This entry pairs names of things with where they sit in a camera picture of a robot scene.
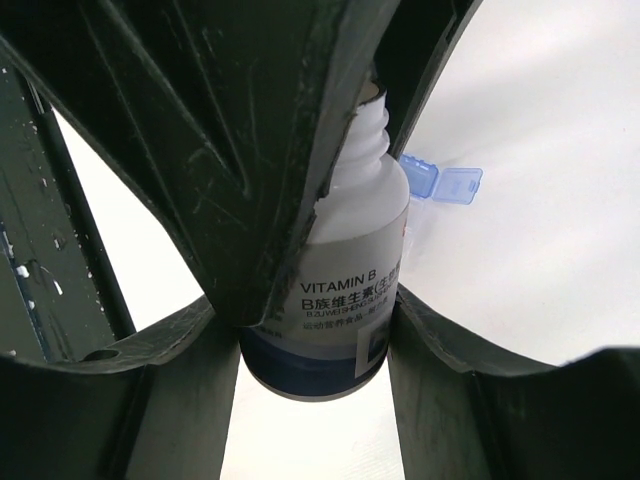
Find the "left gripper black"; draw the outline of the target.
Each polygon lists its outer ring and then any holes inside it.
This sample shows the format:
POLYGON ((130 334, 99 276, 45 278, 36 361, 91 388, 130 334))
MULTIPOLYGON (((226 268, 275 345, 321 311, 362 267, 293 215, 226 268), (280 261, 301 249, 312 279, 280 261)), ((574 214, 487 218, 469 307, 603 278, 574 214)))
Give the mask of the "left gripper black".
POLYGON ((1 58, 1 352, 80 361, 135 332, 49 102, 1 58))

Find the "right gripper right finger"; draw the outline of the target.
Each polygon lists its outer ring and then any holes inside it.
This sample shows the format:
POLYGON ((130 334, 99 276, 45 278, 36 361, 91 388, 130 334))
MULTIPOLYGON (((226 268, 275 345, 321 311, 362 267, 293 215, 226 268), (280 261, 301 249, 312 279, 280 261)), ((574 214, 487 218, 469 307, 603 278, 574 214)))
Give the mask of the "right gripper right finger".
POLYGON ((639 352, 563 366, 506 350, 400 288, 389 371, 409 479, 635 479, 639 352))

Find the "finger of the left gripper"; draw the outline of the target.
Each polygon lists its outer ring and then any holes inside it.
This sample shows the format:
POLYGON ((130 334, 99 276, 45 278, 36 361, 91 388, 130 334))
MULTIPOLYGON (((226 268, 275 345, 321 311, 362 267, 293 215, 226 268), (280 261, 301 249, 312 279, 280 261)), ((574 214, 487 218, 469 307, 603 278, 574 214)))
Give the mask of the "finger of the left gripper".
POLYGON ((283 300, 391 1, 5 1, 1 47, 166 228, 217 315, 283 300))
POLYGON ((387 27, 389 152, 400 154, 481 0, 401 0, 387 27))

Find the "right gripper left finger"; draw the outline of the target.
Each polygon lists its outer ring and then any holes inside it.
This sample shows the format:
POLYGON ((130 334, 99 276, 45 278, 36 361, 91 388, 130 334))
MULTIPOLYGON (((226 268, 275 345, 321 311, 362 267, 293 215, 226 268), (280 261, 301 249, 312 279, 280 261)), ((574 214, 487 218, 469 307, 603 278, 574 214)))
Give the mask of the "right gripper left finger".
POLYGON ((77 363, 1 359, 5 479, 216 479, 236 331, 199 299, 77 363))

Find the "white vitamin pill bottle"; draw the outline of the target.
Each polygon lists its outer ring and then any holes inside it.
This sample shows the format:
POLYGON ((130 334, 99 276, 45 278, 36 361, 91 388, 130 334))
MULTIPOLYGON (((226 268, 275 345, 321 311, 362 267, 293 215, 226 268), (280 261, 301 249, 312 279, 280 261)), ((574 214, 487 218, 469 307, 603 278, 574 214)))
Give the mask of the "white vitamin pill bottle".
POLYGON ((283 307, 241 334, 251 374, 285 398, 349 395, 387 354, 410 191, 388 152, 385 101, 385 88, 367 81, 283 307))

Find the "clear blue pill organizer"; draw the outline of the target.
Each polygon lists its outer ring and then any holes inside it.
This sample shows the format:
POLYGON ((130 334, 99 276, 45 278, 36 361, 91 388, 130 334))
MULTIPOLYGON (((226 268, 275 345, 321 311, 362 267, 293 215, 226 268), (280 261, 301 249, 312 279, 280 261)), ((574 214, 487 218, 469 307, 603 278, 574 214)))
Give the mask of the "clear blue pill organizer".
POLYGON ((431 203, 470 205, 480 188, 484 171, 481 168, 449 167, 435 164, 409 154, 402 154, 398 163, 409 183, 409 207, 402 259, 407 261, 422 236, 431 203))

